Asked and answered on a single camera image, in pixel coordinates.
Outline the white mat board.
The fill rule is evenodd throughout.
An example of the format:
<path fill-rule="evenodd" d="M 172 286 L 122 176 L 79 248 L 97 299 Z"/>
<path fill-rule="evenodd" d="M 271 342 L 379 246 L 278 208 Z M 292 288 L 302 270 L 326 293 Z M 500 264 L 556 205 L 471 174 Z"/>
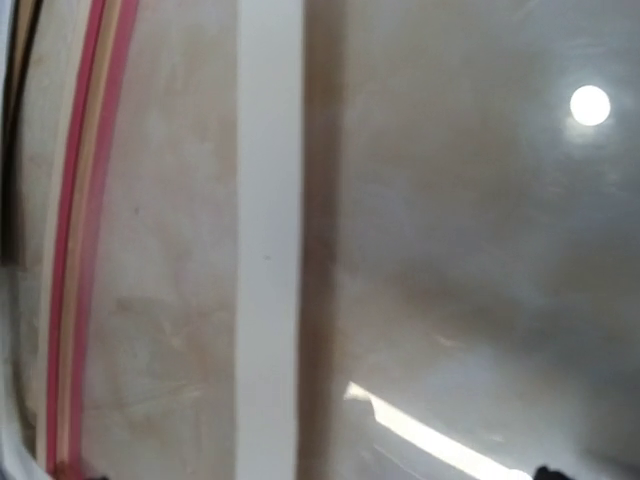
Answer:
<path fill-rule="evenodd" d="M 242 1 L 237 27 L 239 479 L 292 479 L 304 126 L 304 3 Z"/>

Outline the pink wooden picture frame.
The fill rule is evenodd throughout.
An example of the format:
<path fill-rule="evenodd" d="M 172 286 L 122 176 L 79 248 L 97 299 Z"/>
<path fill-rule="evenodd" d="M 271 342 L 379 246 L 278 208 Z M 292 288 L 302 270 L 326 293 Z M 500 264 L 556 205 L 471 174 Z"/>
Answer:
<path fill-rule="evenodd" d="M 82 1 L 53 154 L 34 369 L 35 461 L 48 479 L 87 479 L 84 378 L 107 170 L 136 1 Z"/>

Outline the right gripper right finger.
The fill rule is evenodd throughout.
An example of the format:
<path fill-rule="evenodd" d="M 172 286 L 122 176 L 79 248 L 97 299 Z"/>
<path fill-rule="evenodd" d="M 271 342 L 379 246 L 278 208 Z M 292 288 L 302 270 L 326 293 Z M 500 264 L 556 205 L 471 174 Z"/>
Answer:
<path fill-rule="evenodd" d="M 585 472 L 579 472 L 577 474 L 567 473 L 564 470 L 552 468 L 547 465 L 538 467 L 532 476 L 533 480 L 596 480 L 607 478 L 607 474 Z"/>

